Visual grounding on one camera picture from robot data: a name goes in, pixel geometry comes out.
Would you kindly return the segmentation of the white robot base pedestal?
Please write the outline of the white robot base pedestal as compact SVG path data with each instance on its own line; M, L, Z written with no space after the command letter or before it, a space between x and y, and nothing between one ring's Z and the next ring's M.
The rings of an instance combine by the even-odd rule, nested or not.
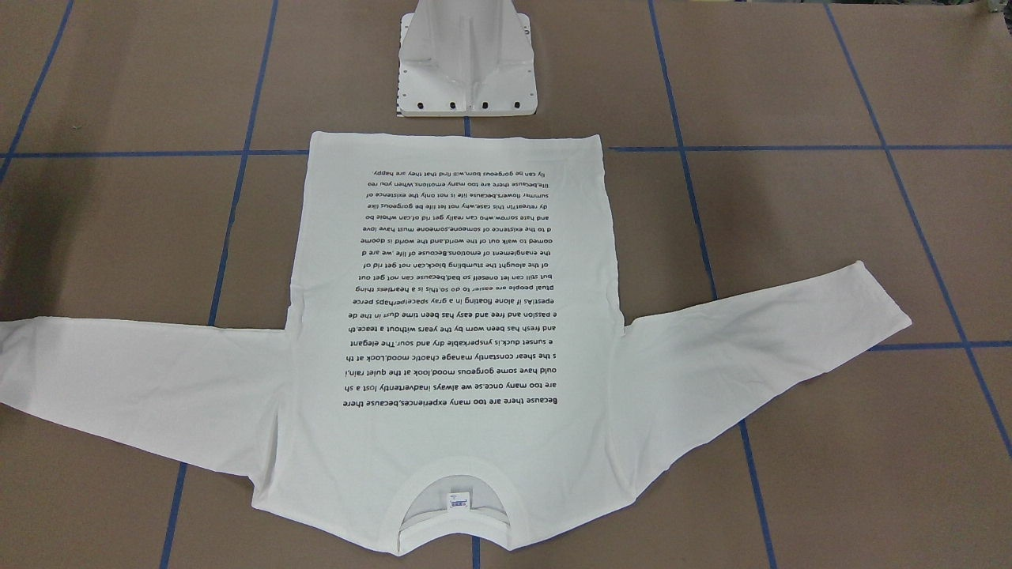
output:
M511 1L419 2L400 24L398 114L533 115L530 31Z

